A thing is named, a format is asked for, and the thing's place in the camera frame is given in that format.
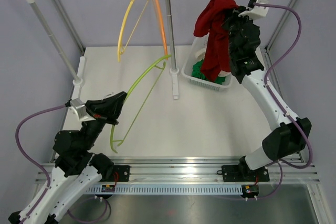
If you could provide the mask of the orange hanger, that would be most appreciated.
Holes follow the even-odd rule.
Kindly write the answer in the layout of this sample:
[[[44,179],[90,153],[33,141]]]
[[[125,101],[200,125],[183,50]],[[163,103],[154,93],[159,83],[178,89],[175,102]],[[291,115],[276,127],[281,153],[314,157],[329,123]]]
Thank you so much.
[[[159,0],[152,0],[152,2],[153,2],[153,5],[155,7],[155,15],[156,15],[158,28],[159,28],[159,31],[160,31],[160,36],[161,36],[164,55],[168,55],[165,29],[164,29],[164,24],[163,24],[160,2],[159,2]]]

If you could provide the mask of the yellow hanger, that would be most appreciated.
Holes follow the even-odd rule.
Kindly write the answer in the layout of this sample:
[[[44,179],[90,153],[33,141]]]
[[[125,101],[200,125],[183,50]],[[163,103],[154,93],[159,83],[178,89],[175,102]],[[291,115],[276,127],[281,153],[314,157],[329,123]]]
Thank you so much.
[[[149,0],[130,0],[121,23],[118,43],[117,61],[121,62],[121,56],[129,45],[133,34],[149,4]]]

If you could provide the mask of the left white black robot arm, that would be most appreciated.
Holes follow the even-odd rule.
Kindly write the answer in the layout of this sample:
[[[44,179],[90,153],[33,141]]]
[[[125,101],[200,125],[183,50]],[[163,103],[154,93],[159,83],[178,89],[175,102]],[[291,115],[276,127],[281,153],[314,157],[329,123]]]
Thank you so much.
[[[46,175],[46,182],[34,199],[21,211],[12,213],[10,223],[59,223],[70,206],[97,182],[128,182],[129,165],[116,165],[109,157],[90,152],[105,125],[115,126],[127,93],[122,91],[100,100],[70,99],[52,111],[72,108],[81,122],[79,130],[62,130],[54,138],[53,150],[58,154],[51,172],[33,160],[19,141],[20,122],[16,128],[16,144],[31,163]]]

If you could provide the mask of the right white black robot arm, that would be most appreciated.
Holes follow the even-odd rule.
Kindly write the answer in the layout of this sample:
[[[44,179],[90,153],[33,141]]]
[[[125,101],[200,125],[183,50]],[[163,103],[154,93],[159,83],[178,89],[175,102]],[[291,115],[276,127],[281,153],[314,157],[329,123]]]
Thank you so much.
[[[270,127],[261,147],[239,159],[238,165],[223,166],[226,182],[269,181],[266,166],[308,147],[311,131],[308,118],[301,119],[290,109],[268,79],[269,72],[256,55],[260,29],[255,19],[265,17],[266,4],[240,6],[225,14],[222,24],[228,32],[228,55],[231,73],[252,95]]]

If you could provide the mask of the green t shirt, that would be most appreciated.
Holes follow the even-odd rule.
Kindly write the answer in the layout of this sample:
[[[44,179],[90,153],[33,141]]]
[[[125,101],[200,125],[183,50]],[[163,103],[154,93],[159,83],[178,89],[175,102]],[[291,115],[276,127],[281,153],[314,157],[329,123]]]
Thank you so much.
[[[203,73],[201,73],[201,66],[203,64],[203,61],[204,60],[200,60],[200,61],[198,61],[197,63],[195,63],[193,65],[191,76],[194,77],[194,78],[201,79],[201,80],[213,82],[213,81],[207,79]],[[227,79],[227,77],[220,77],[220,76],[218,76],[216,78],[216,80],[214,81],[214,83],[216,83],[216,84],[222,84],[226,79]]]

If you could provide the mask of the white t shirt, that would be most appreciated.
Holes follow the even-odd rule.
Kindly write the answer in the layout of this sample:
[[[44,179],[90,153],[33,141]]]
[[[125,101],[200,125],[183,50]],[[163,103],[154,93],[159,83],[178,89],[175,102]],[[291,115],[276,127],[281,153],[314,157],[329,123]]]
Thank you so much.
[[[205,58],[206,48],[202,48],[195,53],[195,59],[197,61],[203,60]],[[229,75],[229,72],[221,71],[219,77],[226,77]]]

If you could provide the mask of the red t shirt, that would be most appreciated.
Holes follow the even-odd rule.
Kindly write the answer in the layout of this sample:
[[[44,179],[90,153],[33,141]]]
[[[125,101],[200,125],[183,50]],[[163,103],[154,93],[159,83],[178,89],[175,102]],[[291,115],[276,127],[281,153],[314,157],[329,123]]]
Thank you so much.
[[[212,82],[216,81],[221,71],[230,72],[228,31],[222,28],[222,24],[226,12],[237,7],[234,0],[210,0],[195,23],[195,37],[208,35],[201,73]]]

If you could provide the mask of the green hanger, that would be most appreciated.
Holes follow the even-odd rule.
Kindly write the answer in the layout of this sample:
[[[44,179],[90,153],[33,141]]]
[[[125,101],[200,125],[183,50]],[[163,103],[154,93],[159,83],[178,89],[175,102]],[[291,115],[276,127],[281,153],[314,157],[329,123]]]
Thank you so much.
[[[109,153],[112,152],[114,154],[118,154],[118,146],[123,145],[123,143],[128,138],[131,130],[134,128],[135,123],[138,121],[138,118],[143,111],[144,106],[146,105],[146,102],[148,101],[150,95],[152,94],[154,88],[156,87],[158,81],[160,80],[162,74],[166,70],[167,66],[167,60],[171,59],[172,55],[165,55],[163,57],[158,58],[156,61],[151,63],[139,76],[138,78],[133,82],[133,84],[129,87],[126,95],[126,99],[124,101],[124,104],[128,102],[136,88],[139,86],[139,84],[143,81],[143,79],[154,69],[158,69],[160,72],[157,75],[156,79],[154,80],[153,84],[151,85],[147,95],[145,96],[144,100],[142,101],[138,111],[136,112],[135,116],[133,117],[127,131],[125,132],[124,136],[122,138],[116,139],[115,138],[115,132],[116,132],[116,126],[112,125],[110,126],[110,131],[108,135],[108,139],[106,140],[106,144],[102,146],[101,150],[103,153]]]

